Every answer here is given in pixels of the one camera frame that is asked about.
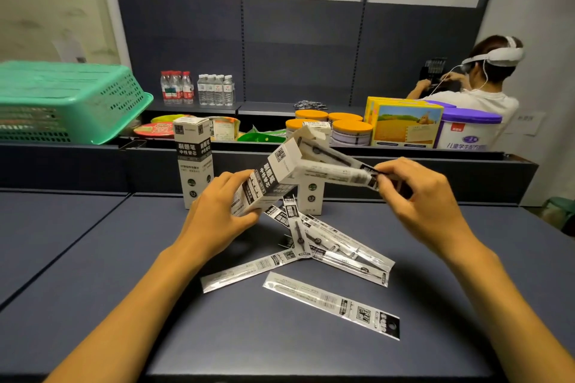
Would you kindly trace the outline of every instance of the dark hair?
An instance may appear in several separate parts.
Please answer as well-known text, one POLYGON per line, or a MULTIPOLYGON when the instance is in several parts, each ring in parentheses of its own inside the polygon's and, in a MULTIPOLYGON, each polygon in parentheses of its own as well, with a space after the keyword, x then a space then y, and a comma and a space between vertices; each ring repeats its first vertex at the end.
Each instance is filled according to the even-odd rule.
MULTIPOLYGON (((513 37, 515 43, 517 43, 517 47, 523 47, 523 43, 519 38, 513 37)), ((507 42, 507 38, 502 35, 492 35, 491 37, 485 38, 483 41, 480 41, 473 47, 471 53, 469 54, 469 58, 484 55, 485 53, 489 53, 496 48, 501 47, 509 47, 509 43, 507 42)), ((506 78, 513 75, 515 71, 515 67, 499 67, 497 65, 491 65, 489 62, 485 62, 485 70, 482 61, 476 61, 481 67, 481 70, 484 72, 483 75, 487 75, 487 79, 489 82, 493 83, 500 83, 503 82, 506 78)))

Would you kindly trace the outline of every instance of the basket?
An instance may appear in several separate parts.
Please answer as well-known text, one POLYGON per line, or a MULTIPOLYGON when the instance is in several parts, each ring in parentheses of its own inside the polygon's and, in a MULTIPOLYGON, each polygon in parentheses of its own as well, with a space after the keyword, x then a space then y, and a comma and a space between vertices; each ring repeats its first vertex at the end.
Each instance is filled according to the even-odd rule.
POLYGON ((0 142, 103 144, 153 99, 122 65, 0 63, 0 142))

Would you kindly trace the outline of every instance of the person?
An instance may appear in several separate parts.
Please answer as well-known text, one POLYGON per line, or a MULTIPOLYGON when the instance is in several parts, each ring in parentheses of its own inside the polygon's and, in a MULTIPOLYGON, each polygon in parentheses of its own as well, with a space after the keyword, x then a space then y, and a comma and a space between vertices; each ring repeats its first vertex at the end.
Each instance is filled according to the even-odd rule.
MULTIPOLYGON (((492 35, 473 47, 469 58, 475 58, 487 54, 495 49, 513 47, 523 49, 521 40, 515 37, 503 37, 501 35, 492 35)), ((505 66, 494 65, 487 61, 487 58, 474 60, 467 67, 468 74, 449 72, 442 76, 443 81, 459 81, 462 90, 459 91, 440 91, 429 95, 430 100, 437 100, 444 103, 450 103, 458 108, 467 108, 493 112, 499 114, 503 120, 500 131, 503 129, 519 108, 519 101, 514 97, 509 97, 503 92, 503 82, 515 71, 519 60, 505 61, 505 66)), ((407 98, 418 99, 422 92, 426 91, 431 82, 427 79, 417 83, 415 88, 407 98)))
MULTIPOLYGON (((383 174, 379 192, 407 230, 448 265, 485 325, 511 383, 575 381, 575 361, 521 297, 499 258, 474 235, 445 176, 400 158, 380 163, 413 189, 403 198, 383 174)), ((251 170, 223 173, 196 200, 180 235, 119 305, 50 373, 47 383, 135 382, 176 300, 198 270, 259 212, 230 213, 251 170)))

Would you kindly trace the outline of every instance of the vr headset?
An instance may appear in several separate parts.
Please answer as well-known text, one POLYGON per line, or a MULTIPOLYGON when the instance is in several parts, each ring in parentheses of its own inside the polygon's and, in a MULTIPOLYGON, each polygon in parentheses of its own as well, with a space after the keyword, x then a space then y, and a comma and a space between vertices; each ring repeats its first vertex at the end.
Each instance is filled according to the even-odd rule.
POLYGON ((483 55, 467 58, 461 63, 461 71, 468 75, 476 61, 485 61, 498 67, 515 67, 525 57, 525 52, 521 47, 517 47, 513 37, 506 37, 508 47, 500 47, 483 55))

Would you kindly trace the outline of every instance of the plastic bottle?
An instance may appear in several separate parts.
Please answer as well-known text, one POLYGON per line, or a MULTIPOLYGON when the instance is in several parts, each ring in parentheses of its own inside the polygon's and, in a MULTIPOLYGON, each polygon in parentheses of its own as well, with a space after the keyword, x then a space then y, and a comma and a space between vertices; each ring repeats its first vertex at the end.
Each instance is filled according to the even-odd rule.
POLYGON ((216 106, 224 104, 224 75, 217 75, 214 82, 214 103, 216 106))
POLYGON ((182 94, 184 103, 191 104, 194 102, 194 84, 190 80, 190 72, 183 72, 182 94))
POLYGON ((198 76, 198 100, 200 105, 207 105, 206 101, 206 81, 208 80, 208 75, 198 76))
POLYGON ((216 81, 216 75, 208 75, 208 80, 206 81, 206 105, 214 105, 214 83, 216 81))
POLYGON ((183 96, 182 91, 182 72, 172 72, 172 99, 181 99, 183 96))
POLYGON ((224 105, 231 106, 234 104, 234 81, 232 75, 224 77, 224 105))
POLYGON ((162 96, 164 97, 164 100, 172 98, 172 94, 170 92, 170 72, 162 72, 160 86, 162 87, 162 96))

